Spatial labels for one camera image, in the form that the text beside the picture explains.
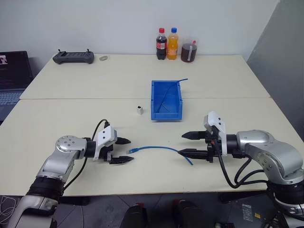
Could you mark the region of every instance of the white wall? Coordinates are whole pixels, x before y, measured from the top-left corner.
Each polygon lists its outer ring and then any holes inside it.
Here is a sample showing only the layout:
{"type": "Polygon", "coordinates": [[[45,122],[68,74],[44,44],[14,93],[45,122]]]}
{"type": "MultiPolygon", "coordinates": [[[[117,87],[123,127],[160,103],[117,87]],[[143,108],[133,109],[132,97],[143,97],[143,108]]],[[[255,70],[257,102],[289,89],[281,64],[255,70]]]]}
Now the white wall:
{"type": "Polygon", "coordinates": [[[40,70],[57,49],[154,54],[159,27],[199,38],[199,54],[247,59],[278,0],[0,0],[0,51],[40,70]]]}

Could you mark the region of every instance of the white cable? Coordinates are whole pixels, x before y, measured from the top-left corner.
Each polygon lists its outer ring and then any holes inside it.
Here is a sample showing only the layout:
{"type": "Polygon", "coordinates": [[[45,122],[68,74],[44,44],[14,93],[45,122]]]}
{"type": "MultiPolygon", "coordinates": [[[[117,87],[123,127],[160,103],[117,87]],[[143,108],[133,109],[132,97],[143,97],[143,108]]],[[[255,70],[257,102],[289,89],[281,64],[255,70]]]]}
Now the white cable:
{"type": "Polygon", "coordinates": [[[12,216],[12,214],[14,213],[14,210],[15,210],[16,206],[18,205],[18,203],[19,203],[19,199],[18,199],[18,202],[16,202],[16,199],[14,199],[14,198],[7,197],[7,196],[2,196],[1,203],[0,203],[0,216],[4,216],[6,218],[4,218],[2,221],[0,221],[0,225],[5,225],[5,224],[8,223],[8,222],[5,222],[5,221],[8,220],[12,216]],[[6,208],[5,210],[2,211],[2,204],[7,199],[11,199],[12,201],[14,201],[14,206],[6,208]]]}

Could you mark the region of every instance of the floor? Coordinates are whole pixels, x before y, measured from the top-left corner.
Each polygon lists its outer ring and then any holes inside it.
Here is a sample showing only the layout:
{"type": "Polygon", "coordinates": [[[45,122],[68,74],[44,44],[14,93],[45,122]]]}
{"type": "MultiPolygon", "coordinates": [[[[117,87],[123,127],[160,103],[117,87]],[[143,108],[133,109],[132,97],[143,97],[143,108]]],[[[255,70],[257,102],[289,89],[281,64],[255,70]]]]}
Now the floor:
{"type": "MultiPolygon", "coordinates": [[[[172,228],[174,199],[190,200],[201,207],[204,225],[208,228],[214,227],[215,222],[231,222],[236,228],[264,227],[265,219],[274,212],[270,199],[264,194],[229,203],[221,203],[219,196],[220,193],[183,193],[90,197],[86,206],[60,204],[53,218],[58,228],[119,228],[126,210],[141,202],[147,209],[150,228],[172,228]]],[[[2,203],[2,212],[14,206],[13,203],[10,199],[2,203]]]]}

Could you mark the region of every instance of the table surface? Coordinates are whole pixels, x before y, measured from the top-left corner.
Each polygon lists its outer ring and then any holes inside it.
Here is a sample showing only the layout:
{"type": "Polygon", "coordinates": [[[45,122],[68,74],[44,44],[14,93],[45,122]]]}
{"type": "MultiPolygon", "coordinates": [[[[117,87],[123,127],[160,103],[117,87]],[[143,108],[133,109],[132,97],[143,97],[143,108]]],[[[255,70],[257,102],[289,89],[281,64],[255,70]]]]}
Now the table surface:
{"type": "MultiPolygon", "coordinates": [[[[184,99],[183,120],[163,123],[150,120],[149,99],[21,100],[0,126],[0,194],[24,195],[59,137],[91,137],[96,124],[103,118],[110,121],[118,136],[132,141],[128,145],[114,145],[114,156],[149,145],[177,150],[204,149],[204,141],[190,141],[181,135],[203,130],[203,117],[211,110],[218,112],[225,121],[227,133],[266,130],[304,155],[304,143],[271,98],[184,99]],[[142,115],[136,112],[138,105],[144,108],[142,115]]],[[[64,195],[233,191],[226,183],[217,159],[214,163],[192,160],[194,165],[191,166],[176,152],[164,149],[142,150],[131,156],[135,159],[122,165],[88,159],[83,173],[64,195]]],[[[245,159],[227,156],[224,160],[233,179],[245,159]]],[[[75,162],[70,179],[82,163],[83,160],[75,162]]],[[[259,168],[252,162],[244,173],[259,168]]],[[[265,176],[261,173],[255,178],[265,176]]],[[[238,190],[265,187],[254,184],[238,190]]]]}
{"type": "Polygon", "coordinates": [[[150,98],[152,80],[180,80],[183,98],[269,97],[242,56],[196,56],[193,63],[155,55],[95,55],[92,64],[52,59],[21,99],[150,98]]]}

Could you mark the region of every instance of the game controller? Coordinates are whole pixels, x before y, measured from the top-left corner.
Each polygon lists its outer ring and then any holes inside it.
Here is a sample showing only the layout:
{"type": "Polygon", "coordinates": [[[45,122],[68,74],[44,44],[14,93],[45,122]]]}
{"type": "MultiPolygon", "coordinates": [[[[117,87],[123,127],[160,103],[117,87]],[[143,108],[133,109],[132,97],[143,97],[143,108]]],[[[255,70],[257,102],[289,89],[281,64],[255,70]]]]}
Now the game controller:
{"type": "Polygon", "coordinates": [[[53,57],[54,62],[57,64],[66,62],[85,62],[91,64],[94,61],[94,53],[89,51],[89,49],[86,52],[66,52],[60,51],[60,49],[58,51],[58,54],[53,57]]]}

